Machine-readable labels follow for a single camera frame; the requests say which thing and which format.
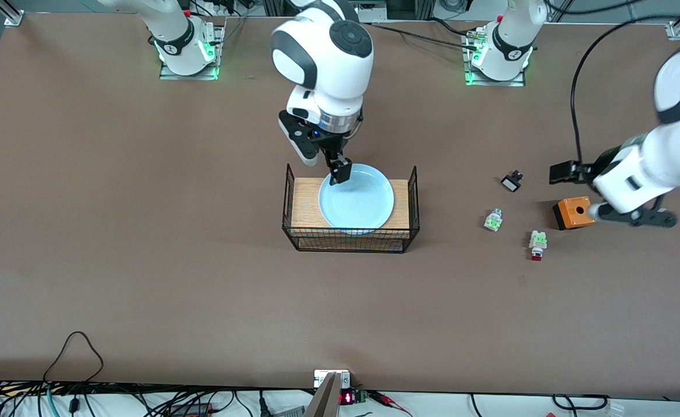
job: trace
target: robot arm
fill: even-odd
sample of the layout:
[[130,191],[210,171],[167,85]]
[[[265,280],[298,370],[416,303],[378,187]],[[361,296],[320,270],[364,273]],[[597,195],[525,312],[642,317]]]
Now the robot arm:
[[187,18],[178,0],[98,0],[104,6],[138,13],[152,32],[160,59],[173,73],[193,75],[215,59],[214,26]]
[[343,148],[363,120],[374,45],[347,0],[293,3],[306,8],[271,37],[274,66],[296,84],[279,124],[305,164],[323,153],[330,184],[344,182],[352,162]]
[[507,0],[501,21],[489,22],[481,32],[483,42],[471,64],[496,81],[514,79],[533,52],[533,40],[546,22],[543,0]]
[[[605,198],[589,208],[597,220],[672,227],[675,216],[659,205],[663,195],[680,187],[680,48],[658,71],[655,109],[659,126],[605,151],[588,166],[569,161],[551,167],[551,182],[591,182]],[[644,208],[654,199],[653,208]]]

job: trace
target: teal cable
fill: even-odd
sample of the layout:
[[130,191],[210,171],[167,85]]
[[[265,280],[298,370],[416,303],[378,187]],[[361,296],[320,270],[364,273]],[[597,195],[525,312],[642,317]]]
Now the teal cable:
[[88,8],[88,10],[97,13],[96,9],[91,8],[91,7],[88,5],[88,3],[85,2],[85,0],[80,0],[80,3],[83,3],[83,6],[85,6],[86,8]]
[[55,406],[54,401],[52,401],[52,386],[51,385],[46,386],[46,399],[49,401],[49,408],[52,409],[52,414],[54,414],[54,417],[60,417],[59,412],[57,412],[57,406]]

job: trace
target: black terminal block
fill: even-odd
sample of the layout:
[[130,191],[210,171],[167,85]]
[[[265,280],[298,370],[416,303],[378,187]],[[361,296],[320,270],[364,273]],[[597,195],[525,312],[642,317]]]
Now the black terminal block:
[[520,180],[523,178],[523,174],[520,174],[520,171],[513,171],[512,174],[505,175],[504,178],[502,178],[502,181],[499,183],[502,184],[503,187],[507,188],[510,190],[510,192],[516,192],[518,188],[520,188]]

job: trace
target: orange device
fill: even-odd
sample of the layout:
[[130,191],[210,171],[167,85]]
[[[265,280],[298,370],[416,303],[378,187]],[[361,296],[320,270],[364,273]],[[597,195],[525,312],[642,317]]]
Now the orange device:
[[589,197],[572,197],[559,201],[554,206],[554,214],[557,216],[559,230],[578,229],[591,225],[595,221],[587,216],[587,208],[590,206]]

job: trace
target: gray floor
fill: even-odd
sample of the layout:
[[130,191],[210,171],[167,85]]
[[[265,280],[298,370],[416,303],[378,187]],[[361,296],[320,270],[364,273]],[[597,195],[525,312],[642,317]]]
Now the gray floor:
[[[55,12],[55,13],[77,13],[89,12],[90,10],[83,5],[79,0],[10,0],[11,3],[20,10],[30,12]],[[113,11],[105,8],[96,0],[85,0],[88,5],[97,12]],[[591,8],[598,8],[607,5],[614,5],[624,0],[576,0],[571,6],[571,10],[584,10]],[[554,0],[555,3],[561,3],[560,0]],[[469,12],[450,12],[444,10],[440,3],[436,1],[433,14],[442,19],[458,19],[458,20],[487,20],[494,19],[498,14],[503,13],[507,7],[507,0],[474,0],[472,8]],[[638,16],[650,15],[670,15],[676,16],[680,14],[680,0],[646,0],[644,2],[635,3],[635,5],[625,6],[616,10],[610,10],[602,13],[595,13],[590,15],[567,15],[564,16],[564,22],[579,22],[579,23],[621,23],[631,18]],[[667,21],[668,19],[658,19],[658,21]],[[3,18],[0,14],[0,37],[3,32]]]

